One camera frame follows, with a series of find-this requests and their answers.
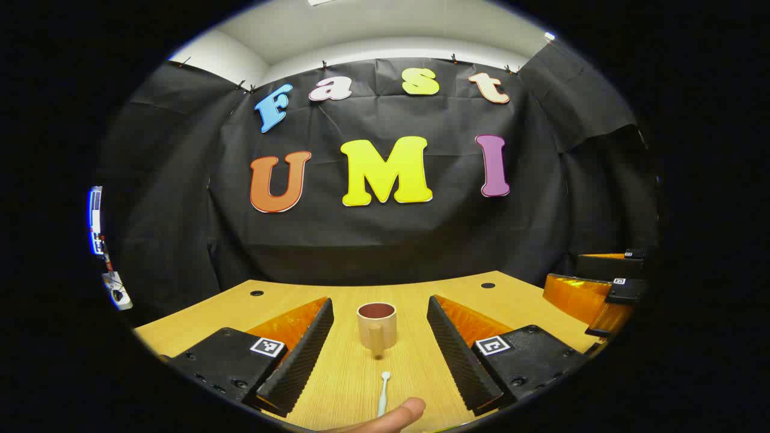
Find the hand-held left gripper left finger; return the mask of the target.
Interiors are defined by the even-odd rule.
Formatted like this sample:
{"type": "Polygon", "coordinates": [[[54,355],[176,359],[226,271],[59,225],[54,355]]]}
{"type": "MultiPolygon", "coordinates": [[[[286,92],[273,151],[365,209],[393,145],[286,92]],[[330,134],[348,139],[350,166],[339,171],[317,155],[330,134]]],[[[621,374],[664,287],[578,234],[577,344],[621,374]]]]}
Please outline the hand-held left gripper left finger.
{"type": "Polygon", "coordinates": [[[158,353],[216,398],[286,417],[334,323],[329,296],[215,296],[158,320],[158,353]]]}

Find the beige cup with handle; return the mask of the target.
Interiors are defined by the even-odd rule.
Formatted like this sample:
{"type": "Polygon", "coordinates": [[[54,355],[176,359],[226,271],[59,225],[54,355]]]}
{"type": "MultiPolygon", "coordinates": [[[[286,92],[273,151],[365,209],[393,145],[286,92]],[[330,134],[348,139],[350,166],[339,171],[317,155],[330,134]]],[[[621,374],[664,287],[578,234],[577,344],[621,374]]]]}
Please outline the beige cup with handle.
{"type": "Polygon", "coordinates": [[[396,307],[388,302],[367,302],[357,308],[356,318],[361,345],[375,359],[382,358],[397,340],[396,307]]]}

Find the white power strip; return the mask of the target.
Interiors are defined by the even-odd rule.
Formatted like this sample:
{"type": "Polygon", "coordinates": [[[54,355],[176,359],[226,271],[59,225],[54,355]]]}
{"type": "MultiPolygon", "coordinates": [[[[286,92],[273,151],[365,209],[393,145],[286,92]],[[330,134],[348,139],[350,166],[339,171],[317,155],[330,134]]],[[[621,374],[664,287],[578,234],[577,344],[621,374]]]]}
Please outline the white power strip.
{"type": "Polygon", "coordinates": [[[117,271],[102,274],[102,281],[110,296],[113,305],[118,310],[129,310],[133,307],[133,301],[127,293],[123,280],[117,271]]]}

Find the lit computer monitor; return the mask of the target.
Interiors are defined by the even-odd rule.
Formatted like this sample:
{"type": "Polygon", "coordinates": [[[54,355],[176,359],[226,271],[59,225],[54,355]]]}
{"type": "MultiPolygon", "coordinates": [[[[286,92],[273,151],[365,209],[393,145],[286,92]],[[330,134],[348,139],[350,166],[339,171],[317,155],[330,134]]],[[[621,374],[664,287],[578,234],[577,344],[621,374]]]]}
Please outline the lit computer monitor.
{"type": "Polygon", "coordinates": [[[103,255],[103,241],[101,229],[101,196],[102,186],[92,186],[88,195],[88,218],[89,241],[91,252],[95,255],[103,255]]]}

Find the wooden desktop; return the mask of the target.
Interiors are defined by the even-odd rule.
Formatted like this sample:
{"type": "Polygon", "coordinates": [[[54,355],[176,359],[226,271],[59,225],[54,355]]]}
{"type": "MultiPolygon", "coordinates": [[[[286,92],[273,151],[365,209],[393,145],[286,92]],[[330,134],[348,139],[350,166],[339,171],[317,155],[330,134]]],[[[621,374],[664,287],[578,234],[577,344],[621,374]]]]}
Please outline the wooden desktop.
{"type": "MultiPolygon", "coordinates": [[[[329,296],[333,301],[334,323],[324,348],[297,405],[285,418],[288,423],[311,430],[340,428],[376,416],[382,372],[391,373],[387,386],[389,410],[410,397],[419,397],[427,404],[423,417],[405,433],[476,426],[480,421],[492,419],[492,413],[474,416],[460,397],[427,321],[427,303],[435,294],[512,329],[537,325],[581,352],[597,342],[596,337],[585,334],[586,324],[546,301],[542,288],[498,271],[369,287],[320,287],[247,280],[217,296],[250,296],[253,290],[262,290],[262,296],[271,296],[277,301],[301,296],[329,296]],[[481,283],[495,283],[496,287],[484,289],[481,283]],[[396,307],[396,345],[386,350],[379,360],[374,359],[359,340],[357,308],[367,302],[388,302],[396,307]]],[[[158,353],[158,320],[137,327],[135,331],[158,353]]]]}

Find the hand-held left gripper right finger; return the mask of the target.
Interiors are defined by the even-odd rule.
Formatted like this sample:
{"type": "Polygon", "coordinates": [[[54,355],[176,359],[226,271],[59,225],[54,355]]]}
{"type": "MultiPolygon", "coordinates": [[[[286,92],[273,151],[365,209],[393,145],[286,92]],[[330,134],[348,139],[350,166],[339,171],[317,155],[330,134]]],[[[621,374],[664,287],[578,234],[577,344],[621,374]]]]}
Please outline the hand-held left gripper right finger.
{"type": "Polygon", "coordinates": [[[536,324],[512,329],[440,295],[429,298],[427,321],[476,416],[527,401],[590,359],[536,324]]]}

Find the black backdrop cloth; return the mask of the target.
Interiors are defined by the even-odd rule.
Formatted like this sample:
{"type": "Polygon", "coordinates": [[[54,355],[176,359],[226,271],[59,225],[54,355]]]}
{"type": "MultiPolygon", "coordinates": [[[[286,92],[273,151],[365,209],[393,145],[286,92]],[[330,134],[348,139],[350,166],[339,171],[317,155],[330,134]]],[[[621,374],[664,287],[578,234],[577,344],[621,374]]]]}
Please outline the black backdrop cloth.
{"type": "Polygon", "coordinates": [[[516,75],[373,58],[252,93],[168,63],[117,115],[96,183],[140,326],[246,280],[542,286],[657,244],[651,157],[618,91],[552,42],[516,75]]]}

